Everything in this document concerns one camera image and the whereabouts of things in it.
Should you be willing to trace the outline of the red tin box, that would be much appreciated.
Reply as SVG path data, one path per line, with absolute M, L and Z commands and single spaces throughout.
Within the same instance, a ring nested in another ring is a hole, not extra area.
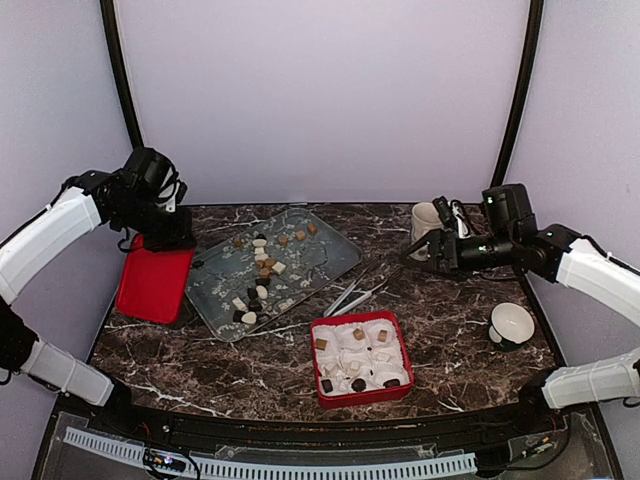
M 319 318 L 312 322 L 310 334 L 322 408 L 400 400 L 413 387 L 412 365 L 392 312 Z

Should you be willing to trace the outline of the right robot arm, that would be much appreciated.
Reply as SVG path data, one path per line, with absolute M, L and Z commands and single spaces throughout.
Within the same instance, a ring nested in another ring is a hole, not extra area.
M 511 426 L 530 434 L 549 410 L 579 404 L 620 400 L 638 407 L 638 268 L 586 233 L 560 223 L 538 226 L 521 183 L 483 191 L 481 208 L 486 233 L 455 200 L 414 205 L 410 244 L 400 258 L 409 268 L 457 281 L 499 267 L 531 277 L 566 363 L 522 388 Z

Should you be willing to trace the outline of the red tin lid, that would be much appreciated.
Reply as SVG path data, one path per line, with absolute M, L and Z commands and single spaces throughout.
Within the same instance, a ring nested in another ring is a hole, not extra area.
M 152 252 L 137 234 L 127 254 L 118 292 L 116 309 L 124 315 L 157 324 L 177 321 L 194 248 Z

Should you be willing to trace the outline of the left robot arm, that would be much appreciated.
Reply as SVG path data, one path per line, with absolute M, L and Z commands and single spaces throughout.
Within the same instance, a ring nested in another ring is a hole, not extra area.
M 119 253 L 171 255 L 196 245 L 192 214 L 179 204 L 186 184 L 166 156 L 137 147 L 112 172 L 65 179 L 53 199 L 1 242 L 1 367 L 55 394 L 102 408 L 120 436 L 141 427 L 131 390 L 88 364 L 86 355 L 117 287 Z

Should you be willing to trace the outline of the dark square chocolate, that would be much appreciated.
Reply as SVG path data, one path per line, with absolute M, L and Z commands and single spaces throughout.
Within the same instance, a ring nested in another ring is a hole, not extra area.
M 329 392 L 331 392 L 331 391 L 333 390 L 333 384 L 332 384 L 332 382 L 331 382 L 331 380 L 330 380 L 330 379 L 324 379 L 324 380 L 322 380 L 322 381 L 321 381 L 321 385 L 322 385 L 323 390 L 324 390 L 326 393 L 329 393 Z

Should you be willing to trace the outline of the dark chocolate piece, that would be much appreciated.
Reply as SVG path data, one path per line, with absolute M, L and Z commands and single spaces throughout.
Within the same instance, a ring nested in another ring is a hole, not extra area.
M 361 378 L 357 378 L 352 382 L 351 388 L 355 392 L 362 392 L 366 389 L 366 382 Z

